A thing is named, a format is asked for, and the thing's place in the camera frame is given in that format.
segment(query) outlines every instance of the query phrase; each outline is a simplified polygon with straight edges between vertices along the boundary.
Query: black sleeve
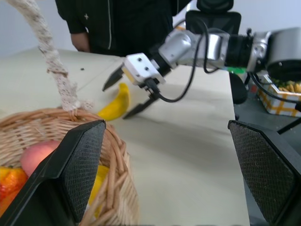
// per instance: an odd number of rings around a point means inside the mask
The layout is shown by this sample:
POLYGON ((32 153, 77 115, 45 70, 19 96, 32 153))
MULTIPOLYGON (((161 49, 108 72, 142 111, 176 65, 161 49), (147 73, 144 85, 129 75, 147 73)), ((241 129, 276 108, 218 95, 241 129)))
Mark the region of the black sleeve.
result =
POLYGON ((58 14, 67 22, 70 34, 86 32, 85 26, 76 15, 75 1, 55 0, 58 14))
POLYGON ((176 16, 191 0, 170 0, 171 11, 173 16, 176 16))

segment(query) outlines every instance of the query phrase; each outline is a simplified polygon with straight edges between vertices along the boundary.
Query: person's hand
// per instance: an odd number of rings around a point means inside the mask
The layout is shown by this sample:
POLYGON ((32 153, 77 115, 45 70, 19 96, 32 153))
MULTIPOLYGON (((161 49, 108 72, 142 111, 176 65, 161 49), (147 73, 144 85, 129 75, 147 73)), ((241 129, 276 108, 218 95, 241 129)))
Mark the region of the person's hand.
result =
POLYGON ((88 33, 71 34, 71 41, 74 47, 80 52, 90 52, 88 33))

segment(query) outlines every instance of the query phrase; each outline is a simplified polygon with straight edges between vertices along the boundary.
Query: yellow plaid box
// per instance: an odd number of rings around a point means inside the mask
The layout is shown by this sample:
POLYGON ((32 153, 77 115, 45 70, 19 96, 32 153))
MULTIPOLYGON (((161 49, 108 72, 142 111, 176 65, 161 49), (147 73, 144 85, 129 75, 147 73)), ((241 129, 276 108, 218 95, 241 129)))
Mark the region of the yellow plaid box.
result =
MULTIPOLYGON (((272 81, 269 79, 267 75, 264 75, 262 82, 271 83, 272 81)), ((301 101, 301 93, 283 92, 280 91, 275 85, 263 85, 263 87, 278 97, 301 101)), ((261 90, 258 91, 258 97, 262 101, 265 109, 270 114, 280 114, 280 115, 301 117, 301 112, 295 110, 296 104, 276 100, 266 95, 261 90)))

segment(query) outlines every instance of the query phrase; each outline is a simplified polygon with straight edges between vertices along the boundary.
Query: orange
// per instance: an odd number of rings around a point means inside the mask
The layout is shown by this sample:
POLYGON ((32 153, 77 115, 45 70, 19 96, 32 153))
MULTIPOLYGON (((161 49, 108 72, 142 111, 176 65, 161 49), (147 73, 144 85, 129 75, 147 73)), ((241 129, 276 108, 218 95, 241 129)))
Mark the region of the orange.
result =
POLYGON ((15 199, 17 194, 19 193, 20 190, 16 190, 6 196, 1 202, 0 202, 0 217, 3 215, 3 213, 7 210, 9 205, 12 203, 12 201, 15 199))
POLYGON ((2 201, 6 196, 11 194, 16 190, 20 190, 27 181, 27 175, 21 168, 1 168, 0 174, 5 174, 1 176, 0 180, 0 201, 2 201))

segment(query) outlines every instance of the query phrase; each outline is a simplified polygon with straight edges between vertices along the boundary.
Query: person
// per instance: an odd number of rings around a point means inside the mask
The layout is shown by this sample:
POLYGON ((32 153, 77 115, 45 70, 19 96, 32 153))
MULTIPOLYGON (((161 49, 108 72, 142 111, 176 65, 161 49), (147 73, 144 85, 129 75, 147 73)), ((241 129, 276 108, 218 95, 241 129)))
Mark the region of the person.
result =
POLYGON ((55 1, 78 51, 124 57, 153 54, 172 31, 172 16, 190 0, 55 1))

